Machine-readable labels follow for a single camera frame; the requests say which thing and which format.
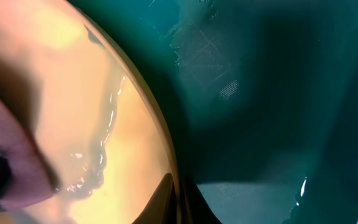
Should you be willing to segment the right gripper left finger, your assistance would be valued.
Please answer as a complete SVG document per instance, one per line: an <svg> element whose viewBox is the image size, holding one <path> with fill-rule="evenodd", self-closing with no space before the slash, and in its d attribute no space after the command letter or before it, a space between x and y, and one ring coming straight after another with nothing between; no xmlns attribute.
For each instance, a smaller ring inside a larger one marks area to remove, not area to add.
<svg viewBox="0 0 358 224"><path fill-rule="evenodd" d="M170 173L163 176L144 210L133 224L176 224L177 200L173 177Z"/></svg>

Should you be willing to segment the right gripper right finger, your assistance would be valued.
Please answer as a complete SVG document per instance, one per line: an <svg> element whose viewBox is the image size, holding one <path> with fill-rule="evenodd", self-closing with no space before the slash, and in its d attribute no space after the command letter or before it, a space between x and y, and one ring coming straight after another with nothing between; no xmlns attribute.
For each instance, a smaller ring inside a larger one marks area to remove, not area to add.
<svg viewBox="0 0 358 224"><path fill-rule="evenodd" d="M191 179L181 182L182 224L222 224Z"/></svg>

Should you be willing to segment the yellow-green rimmed plate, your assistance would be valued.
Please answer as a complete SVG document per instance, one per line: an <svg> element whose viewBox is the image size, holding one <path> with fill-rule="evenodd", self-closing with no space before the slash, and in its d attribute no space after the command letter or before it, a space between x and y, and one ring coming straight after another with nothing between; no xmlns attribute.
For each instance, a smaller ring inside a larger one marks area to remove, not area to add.
<svg viewBox="0 0 358 224"><path fill-rule="evenodd" d="M163 176L180 197L160 108L122 49L67 1L0 0L0 100L53 196L0 223L133 223Z"/></svg>

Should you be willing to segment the dark grey sponge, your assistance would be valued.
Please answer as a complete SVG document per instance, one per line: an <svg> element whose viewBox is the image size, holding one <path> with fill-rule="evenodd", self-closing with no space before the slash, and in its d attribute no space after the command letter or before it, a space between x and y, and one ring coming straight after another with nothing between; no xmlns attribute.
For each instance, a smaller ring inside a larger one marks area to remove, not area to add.
<svg viewBox="0 0 358 224"><path fill-rule="evenodd" d="M32 141L0 100L0 210L18 210L53 196Z"/></svg>

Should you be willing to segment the large teal serving tray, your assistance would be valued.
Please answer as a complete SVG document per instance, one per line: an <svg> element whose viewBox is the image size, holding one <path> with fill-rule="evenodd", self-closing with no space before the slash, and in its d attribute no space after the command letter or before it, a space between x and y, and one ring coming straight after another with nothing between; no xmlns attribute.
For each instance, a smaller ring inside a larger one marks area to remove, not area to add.
<svg viewBox="0 0 358 224"><path fill-rule="evenodd" d="M358 0L84 1L223 223L358 223Z"/></svg>

